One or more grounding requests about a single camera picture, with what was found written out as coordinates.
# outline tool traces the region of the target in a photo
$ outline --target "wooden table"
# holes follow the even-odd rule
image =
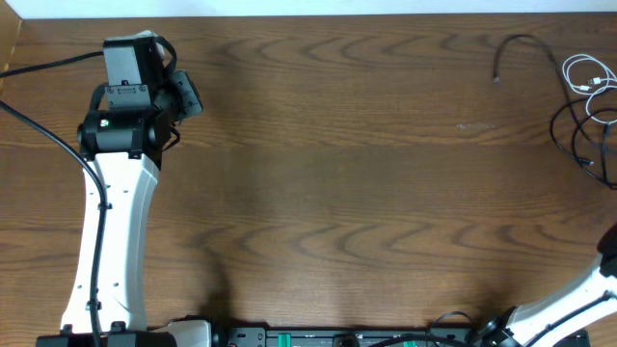
[[[272,326],[425,326],[539,299],[576,276],[617,195],[548,134],[559,60],[617,67],[614,14],[28,20],[13,68],[151,29],[205,111],[166,153],[148,222],[149,324],[205,313]],[[100,58],[7,79],[2,99],[77,146]],[[557,126],[565,139],[572,126]],[[81,170],[0,117],[0,341],[59,329],[84,215]],[[593,325],[617,345],[617,317]]]

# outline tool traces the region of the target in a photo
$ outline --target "white background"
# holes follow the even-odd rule
[[[617,0],[7,0],[23,19],[614,12]]]

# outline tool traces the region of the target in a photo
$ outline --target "green tape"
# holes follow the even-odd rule
[[[279,347],[291,347],[291,334],[279,334]]]

